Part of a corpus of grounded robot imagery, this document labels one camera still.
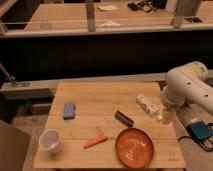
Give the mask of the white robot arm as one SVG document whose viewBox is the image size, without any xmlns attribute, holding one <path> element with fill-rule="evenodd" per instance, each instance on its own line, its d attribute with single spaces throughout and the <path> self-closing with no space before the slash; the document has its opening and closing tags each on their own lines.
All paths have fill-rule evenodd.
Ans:
<svg viewBox="0 0 213 171">
<path fill-rule="evenodd" d="M 205 83 L 207 67 L 194 61 L 166 73 L 166 86 L 161 91 L 162 123 L 169 124 L 186 100 L 194 102 L 213 115 L 213 88 Z"/>
</svg>

